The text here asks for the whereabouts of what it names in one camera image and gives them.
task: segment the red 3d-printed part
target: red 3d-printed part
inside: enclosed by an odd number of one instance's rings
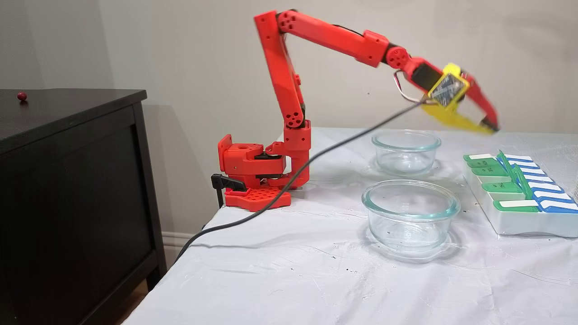
[[[278,189],[249,189],[248,193],[235,192],[231,189],[225,191],[226,206],[238,206],[251,212],[256,212],[269,204],[280,192]],[[270,209],[291,205],[291,194],[285,192]]]

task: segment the white tablecloth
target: white tablecloth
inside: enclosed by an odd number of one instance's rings
[[[357,131],[314,128],[312,153]],[[291,206],[199,238],[125,325],[578,324],[578,243],[497,235],[460,167],[463,154],[502,149],[572,193],[578,135],[435,134],[436,163],[419,179],[453,191],[462,212],[429,256],[393,254],[368,234],[361,193],[392,177],[375,170],[366,137],[314,162]],[[207,227],[248,214],[222,208]]]

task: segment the red bead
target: red bead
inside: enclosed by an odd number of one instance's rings
[[[18,93],[16,97],[18,97],[18,99],[20,99],[21,101],[25,101],[26,98],[28,98],[28,95],[25,92],[21,91]]]

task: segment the robotic arm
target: robotic arm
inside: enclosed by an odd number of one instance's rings
[[[365,31],[361,35],[296,10],[281,13],[270,11],[254,19],[283,114],[284,141],[273,142],[265,149],[256,143],[233,144],[231,135],[219,142],[221,171],[231,179],[244,183],[247,188],[246,191],[227,189],[225,201],[228,206],[259,210],[272,200],[279,188],[287,184],[294,171],[309,159],[311,123],[305,119],[305,103],[299,88],[301,80],[287,52],[284,41],[286,34],[347,54],[374,68],[380,63],[391,66],[396,69],[394,78],[403,97],[418,102],[418,99],[410,98],[401,91],[397,74],[403,72],[406,80],[431,99],[422,106],[423,109],[444,124],[485,133],[498,130],[497,115],[475,79],[454,64],[448,64],[440,70],[423,58],[410,56],[406,49],[391,43],[382,35],[372,31]],[[459,102],[464,97],[472,99],[486,113],[486,118],[479,125],[457,114]],[[292,171],[288,174],[283,174],[285,156],[291,157]],[[292,186],[302,186],[308,180],[309,169],[306,168]],[[272,208],[289,205],[290,202],[290,195],[284,193]]]

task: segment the clear glass bowl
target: clear glass bowl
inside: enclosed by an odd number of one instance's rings
[[[458,198],[441,186],[419,180],[386,180],[368,187],[361,200],[368,208],[369,229],[389,248],[424,252],[441,245]]]
[[[433,134],[413,130],[384,132],[371,141],[376,148],[378,166],[397,176],[427,173],[434,165],[436,149],[442,144]]]

